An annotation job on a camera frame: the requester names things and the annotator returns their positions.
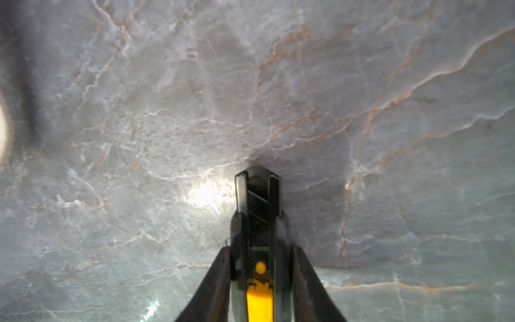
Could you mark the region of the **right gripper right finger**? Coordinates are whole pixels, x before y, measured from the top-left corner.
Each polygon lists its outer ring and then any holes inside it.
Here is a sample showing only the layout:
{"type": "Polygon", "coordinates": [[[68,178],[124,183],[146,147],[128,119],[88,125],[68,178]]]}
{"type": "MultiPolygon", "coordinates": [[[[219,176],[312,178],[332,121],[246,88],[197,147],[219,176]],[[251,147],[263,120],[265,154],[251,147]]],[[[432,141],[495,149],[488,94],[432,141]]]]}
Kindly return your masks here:
{"type": "Polygon", "coordinates": [[[304,250],[293,244],[292,255],[294,320],[300,322],[347,322],[325,290],[304,250]]]}

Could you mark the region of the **black yellow utility knife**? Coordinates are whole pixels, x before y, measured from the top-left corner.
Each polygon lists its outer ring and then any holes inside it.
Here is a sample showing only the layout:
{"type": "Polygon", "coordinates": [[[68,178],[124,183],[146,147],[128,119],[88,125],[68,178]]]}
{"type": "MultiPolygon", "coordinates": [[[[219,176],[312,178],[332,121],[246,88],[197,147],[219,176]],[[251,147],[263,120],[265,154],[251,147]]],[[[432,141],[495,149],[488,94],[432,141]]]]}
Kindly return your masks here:
{"type": "Polygon", "coordinates": [[[282,179],[263,166],[235,177],[231,304],[236,321],[291,321],[292,242],[282,179]]]}

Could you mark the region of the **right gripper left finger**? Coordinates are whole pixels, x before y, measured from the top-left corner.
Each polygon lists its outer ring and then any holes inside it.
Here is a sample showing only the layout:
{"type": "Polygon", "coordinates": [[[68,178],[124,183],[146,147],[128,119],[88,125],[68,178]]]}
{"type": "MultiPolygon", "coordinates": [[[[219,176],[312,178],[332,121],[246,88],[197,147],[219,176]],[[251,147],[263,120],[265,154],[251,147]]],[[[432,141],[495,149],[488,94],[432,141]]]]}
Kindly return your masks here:
{"type": "Polygon", "coordinates": [[[225,246],[176,322],[228,322],[230,285],[230,247],[225,246]]]}

